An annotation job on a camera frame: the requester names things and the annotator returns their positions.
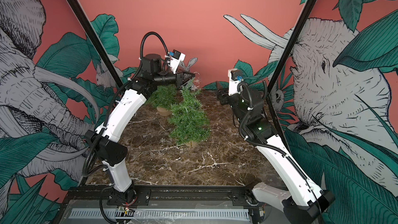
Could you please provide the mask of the black frame post right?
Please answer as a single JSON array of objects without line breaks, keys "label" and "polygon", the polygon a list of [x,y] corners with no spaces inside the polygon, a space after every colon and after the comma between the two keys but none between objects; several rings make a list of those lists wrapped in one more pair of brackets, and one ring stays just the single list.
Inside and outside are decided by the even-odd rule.
[{"label": "black frame post right", "polygon": [[268,83],[268,86],[267,86],[268,94],[270,94],[271,90],[274,88],[274,85],[276,84],[276,81],[277,81],[279,75],[281,74],[286,61],[290,57],[293,47],[294,47],[296,41],[298,40],[298,38],[301,34],[301,31],[303,30],[305,23],[306,23],[307,19],[309,18],[309,15],[312,12],[313,7],[316,4],[316,2],[317,2],[317,0],[306,0],[304,7],[301,11],[301,14],[297,20],[297,23],[296,23],[295,27],[293,28],[293,31],[288,40],[288,43],[287,43],[286,47],[284,48],[282,56],[276,66],[273,76],[272,76],[270,82]]}]

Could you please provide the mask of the large tree wooden base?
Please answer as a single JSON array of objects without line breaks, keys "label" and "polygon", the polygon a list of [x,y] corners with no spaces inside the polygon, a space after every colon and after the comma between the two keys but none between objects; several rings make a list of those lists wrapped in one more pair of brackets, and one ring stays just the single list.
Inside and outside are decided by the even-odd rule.
[{"label": "large tree wooden base", "polygon": [[159,107],[159,106],[157,107],[157,112],[160,116],[164,116],[164,117],[170,116],[172,114],[172,112],[170,110],[163,108],[163,107]]}]

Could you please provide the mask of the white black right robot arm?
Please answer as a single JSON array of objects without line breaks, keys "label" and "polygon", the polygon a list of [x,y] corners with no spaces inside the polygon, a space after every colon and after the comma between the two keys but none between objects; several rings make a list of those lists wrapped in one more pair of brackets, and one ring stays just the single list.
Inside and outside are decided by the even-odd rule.
[{"label": "white black right robot arm", "polygon": [[288,151],[264,114],[262,93],[239,81],[231,81],[229,88],[220,83],[216,87],[220,104],[228,105],[238,120],[239,135],[270,162],[287,187],[258,183],[250,198],[282,211],[291,224],[313,224],[335,201],[334,194],[321,189]]}]

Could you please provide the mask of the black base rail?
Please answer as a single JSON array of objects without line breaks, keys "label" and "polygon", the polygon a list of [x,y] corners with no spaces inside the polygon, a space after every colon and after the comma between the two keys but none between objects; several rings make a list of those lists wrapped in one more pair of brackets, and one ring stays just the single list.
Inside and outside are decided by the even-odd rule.
[{"label": "black base rail", "polygon": [[234,206],[257,206],[251,191],[245,186],[173,186],[133,185],[127,192],[118,192],[105,185],[84,185],[72,188],[63,205],[72,200],[106,200],[110,205],[147,206],[151,201],[231,201]]}]

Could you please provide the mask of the small tree wooden base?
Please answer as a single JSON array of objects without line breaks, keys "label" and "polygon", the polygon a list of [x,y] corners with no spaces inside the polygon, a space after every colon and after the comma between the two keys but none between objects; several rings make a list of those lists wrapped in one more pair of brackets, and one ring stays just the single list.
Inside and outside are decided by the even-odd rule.
[{"label": "small tree wooden base", "polygon": [[184,145],[187,147],[194,148],[194,147],[198,146],[198,142],[189,141],[189,142],[184,143]]}]

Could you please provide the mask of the black frame post left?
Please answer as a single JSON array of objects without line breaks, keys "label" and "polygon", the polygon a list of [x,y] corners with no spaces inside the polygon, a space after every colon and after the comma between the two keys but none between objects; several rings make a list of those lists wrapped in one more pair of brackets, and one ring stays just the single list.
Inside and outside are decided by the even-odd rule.
[{"label": "black frame post left", "polygon": [[117,74],[114,65],[110,61],[106,49],[104,48],[100,38],[98,37],[96,31],[94,30],[90,20],[88,19],[87,14],[85,13],[84,9],[82,8],[79,0],[66,0],[71,7],[72,11],[74,12],[76,18],[78,19],[80,25],[83,27],[86,35],[88,36],[89,40],[94,46],[94,49],[98,53],[99,57],[104,62],[105,66],[108,68],[110,75],[112,76],[113,80],[115,81],[118,88],[122,86],[122,80],[120,76]]}]

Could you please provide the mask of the black frame post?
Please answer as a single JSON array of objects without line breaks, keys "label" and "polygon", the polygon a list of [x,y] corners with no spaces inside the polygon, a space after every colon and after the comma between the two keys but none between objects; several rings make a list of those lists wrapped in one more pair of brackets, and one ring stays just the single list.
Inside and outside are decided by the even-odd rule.
[{"label": "black frame post", "polygon": [[98,37],[96,31],[94,30],[90,20],[88,19],[87,14],[85,13],[84,9],[82,8],[79,0],[66,0],[71,7],[72,11],[74,12],[76,18],[78,19],[80,25],[83,27],[86,35],[88,36],[89,40],[94,46],[94,49],[98,53],[99,57],[104,62],[105,66],[108,68],[110,75],[112,76],[113,80],[115,81],[118,88],[122,86],[122,80],[120,76],[117,74],[114,65],[110,61],[106,49],[104,48],[100,38]]},{"label": "black frame post", "polygon": [[290,57],[293,47],[294,47],[296,41],[298,40],[298,38],[301,34],[301,31],[303,30],[305,23],[306,23],[307,19],[309,18],[309,15],[312,12],[313,7],[316,4],[316,2],[317,2],[317,0],[306,0],[304,7],[301,11],[301,14],[297,20],[297,23],[296,23],[295,27],[293,28],[293,31],[288,40],[288,43],[287,43],[286,47],[284,48],[282,56],[276,66],[273,76],[272,76],[270,82],[268,83],[268,86],[267,86],[268,94],[270,94],[271,90],[274,88],[274,85],[276,84],[276,81],[277,81],[279,75],[281,74],[286,61]]}]

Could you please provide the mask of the large green christmas tree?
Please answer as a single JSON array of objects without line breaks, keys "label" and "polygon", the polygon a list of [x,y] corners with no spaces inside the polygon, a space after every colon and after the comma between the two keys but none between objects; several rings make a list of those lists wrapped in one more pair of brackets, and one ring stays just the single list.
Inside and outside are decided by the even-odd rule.
[{"label": "large green christmas tree", "polygon": [[158,86],[157,90],[146,101],[154,108],[170,110],[176,104],[177,88],[174,85]]}]

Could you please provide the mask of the small green christmas tree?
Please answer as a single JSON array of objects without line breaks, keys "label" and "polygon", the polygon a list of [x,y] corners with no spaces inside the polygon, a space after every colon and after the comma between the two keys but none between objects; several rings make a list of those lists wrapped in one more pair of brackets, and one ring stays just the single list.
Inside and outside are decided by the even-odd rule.
[{"label": "small green christmas tree", "polygon": [[182,97],[181,101],[172,106],[172,115],[168,122],[173,125],[169,137],[177,145],[184,143],[204,142],[210,136],[210,120],[203,110],[203,105],[198,100],[201,89],[194,84],[194,80],[189,80],[179,90]]}]

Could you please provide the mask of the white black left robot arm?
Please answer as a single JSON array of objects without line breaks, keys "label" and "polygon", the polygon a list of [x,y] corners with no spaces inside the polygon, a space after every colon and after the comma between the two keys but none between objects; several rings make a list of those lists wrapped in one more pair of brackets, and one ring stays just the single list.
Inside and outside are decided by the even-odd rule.
[{"label": "white black left robot arm", "polygon": [[144,44],[149,36],[162,39],[156,32],[144,35],[137,71],[115,93],[104,122],[95,131],[87,131],[85,134],[90,148],[83,165],[83,176],[88,177],[95,172],[96,169],[89,170],[89,164],[93,156],[97,156],[102,161],[97,169],[108,171],[114,190],[120,193],[128,192],[133,184],[125,164],[127,148],[118,143],[125,127],[158,86],[174,85],[180,89],[195,77],[189,71],[178,70],[185,55],[177,50],[167,50],[164,58],[158,54],[144,55]]}]

